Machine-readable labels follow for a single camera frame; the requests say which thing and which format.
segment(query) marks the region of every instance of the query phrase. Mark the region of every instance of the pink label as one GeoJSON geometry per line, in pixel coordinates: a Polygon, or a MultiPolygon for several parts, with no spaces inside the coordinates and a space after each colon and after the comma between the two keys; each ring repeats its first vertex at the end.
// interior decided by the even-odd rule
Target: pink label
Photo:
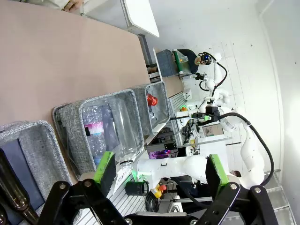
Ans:
{"type": "Polygon", "coordinates": [[[84,127],[89,129],[89,132],[91,135],[99,135],[101,134],[103,130],[103,123],[92,123],[92,124],[86,124],[84,127]]]}

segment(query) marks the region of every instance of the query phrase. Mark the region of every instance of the screw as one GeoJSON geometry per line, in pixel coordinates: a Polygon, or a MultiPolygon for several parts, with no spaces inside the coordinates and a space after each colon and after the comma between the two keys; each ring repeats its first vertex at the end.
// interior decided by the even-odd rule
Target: screw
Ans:
{"type": "Polygon", "coordinates": [[[85,185],[86,187],[90,187],[90,186],[92,185],[92,183],[91,183],[89,180],[87,180],[87,181],[84,183],[84,185],[85,185]]]}
{"type": "Polygon", "coordinates": [[[129,225],[132,225],[132,224],[133,224],[133,222],[132,222],[131,219],[127,218],[127,219],[125,219],[125,220],[126,220],[126,222],[127,222],[129,225]]]}
{"type": "Polygon", "coordinates": [[[230,185],[230,188],[231,188],[232,190],[235,190],[235,189],[237,188],[237,186],[236,186],[235,184],[231,184],[231,185],[230,185]]]}
{"type": "Polygon", "coordinates": [[[254,191],[255,191],[256,193],[260,193],[260,192],[261,192],[261,190],[260,190],[259,187],[254,188],[254,191]]]}
{"type": "Polygon", "coordinates": [[[192,219],[191,222],[189,223],[190,225],[195,225],[197,223],[196,219],[192,219]]]}
{"type": "Polygon", "coordinates": [[[61,183],[61,184],[60,184],[60,189],[65,189],[65,188],[66,188],[66,185],[63,184],[63,183],[61,183]]]}

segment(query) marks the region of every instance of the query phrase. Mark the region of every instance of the hand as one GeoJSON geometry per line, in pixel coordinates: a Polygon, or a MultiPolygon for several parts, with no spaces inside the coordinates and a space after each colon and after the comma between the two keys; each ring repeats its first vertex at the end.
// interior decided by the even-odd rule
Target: hand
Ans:
{"type": "Polygon", "coordinates": [[[64,7],[64,11],[72,13],[75,10],[79,9],[82,3],[83,0],[70,0],[69,3],[64,7]]]}

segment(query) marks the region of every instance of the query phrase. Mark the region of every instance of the water bottle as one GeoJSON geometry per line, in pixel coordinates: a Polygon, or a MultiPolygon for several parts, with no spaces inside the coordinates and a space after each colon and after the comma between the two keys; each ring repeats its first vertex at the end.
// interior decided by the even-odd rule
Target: water bottle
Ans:
{"type": "Polygon", "coordinates": [[[98,166],[106,150],[101,106],[84,107],[82,119],[95,165],[98,166]]]}

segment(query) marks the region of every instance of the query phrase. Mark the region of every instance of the sticker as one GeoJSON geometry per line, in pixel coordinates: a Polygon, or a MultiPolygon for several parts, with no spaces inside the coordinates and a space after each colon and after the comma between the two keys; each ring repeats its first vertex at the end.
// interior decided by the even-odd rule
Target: sticker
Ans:
{"type": "Polygon", "coordinates": [[[84,127],[89,129],[90,135],[99,135],[104,132],[103,122],[86,124],[84,127]]]}
{"type": "Polygon", "coordinates": [[[127,179],[127,177],[131,174],[131,169],[130,168],[122,168],[119,170],[117,173],[117,179],[116,179],[116,184],[114,186],[113,193],[115,193],[118,188],[121,186],[121,184],[127,179]]]}

